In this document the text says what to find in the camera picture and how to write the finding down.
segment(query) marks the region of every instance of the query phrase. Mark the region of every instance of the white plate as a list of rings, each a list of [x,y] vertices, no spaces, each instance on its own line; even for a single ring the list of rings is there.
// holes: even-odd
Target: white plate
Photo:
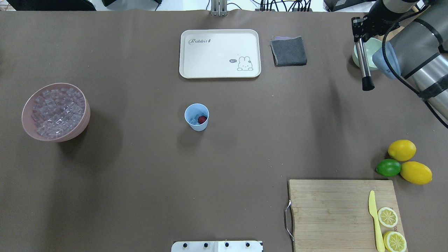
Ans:
[[[181,35],[179,73],[184,78],[254,78],[260,72],[254,30],[186,30]]]

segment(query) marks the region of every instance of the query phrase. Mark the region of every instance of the lime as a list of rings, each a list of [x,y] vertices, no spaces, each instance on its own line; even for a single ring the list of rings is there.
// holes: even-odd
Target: lime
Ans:
[[[400,175],[407,181],[418,185],[432,181],[432,172],[428,166],[415,161],[403,163]]]
[[[386,177],[393,177],[399,174],[400,170],[400,163],[393,159],[384,159],[376,166],[376,171]]]
[[[407,161],[411,159],[417,151],[415,144],[409,140],[398,140],[393,142],[388,149],[391,158],[397,161]]]
[[[398,216],[392,208],[383,207],[378,210],[378,220],[386,227],[395,227],[398,224]]]
[[[384,234],[384,245],[390,252],[405,252],[406,251],[406,239],[405,237],[396,232],[388,231]]]

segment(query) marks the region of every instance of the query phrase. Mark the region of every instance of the metal rod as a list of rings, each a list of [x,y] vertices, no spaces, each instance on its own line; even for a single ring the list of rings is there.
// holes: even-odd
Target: metal rod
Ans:
[[[362,77],[370,76],[369,62],[367,61],[366,48],[362,38],[356,42],[356,52],[358,53],[359,68],[361,69]]]

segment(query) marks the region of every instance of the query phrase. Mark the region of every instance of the rabbit cartoon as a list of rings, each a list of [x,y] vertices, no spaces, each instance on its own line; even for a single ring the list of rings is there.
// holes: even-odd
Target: rabbit cartoon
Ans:
[[[252,62],[249,57],[240,57],[240,62],[238,63],[238,71],[252,71]]]

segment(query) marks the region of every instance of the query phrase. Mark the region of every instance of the metal handle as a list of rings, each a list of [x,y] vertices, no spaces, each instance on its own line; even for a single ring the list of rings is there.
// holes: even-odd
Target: metal handle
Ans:
[[[366,48],[362,37],[356,42],[356,52],[358,53],[359,68],[362,73],[362,90],[370,91],[375,88],[370,78],[369,62],[367,61]]]
[[[294,236],[291,234],[291,232],[288,229],[288,224],[286,223],[286,213],[288,211],[288,208],[291,207],[291,200],[288,201],[288,205],[286,206],[285,210],[284,210],[284,227],[286,228],[286,231],[288,231],[289,236],[291,237],[291,240],[294,241]]]

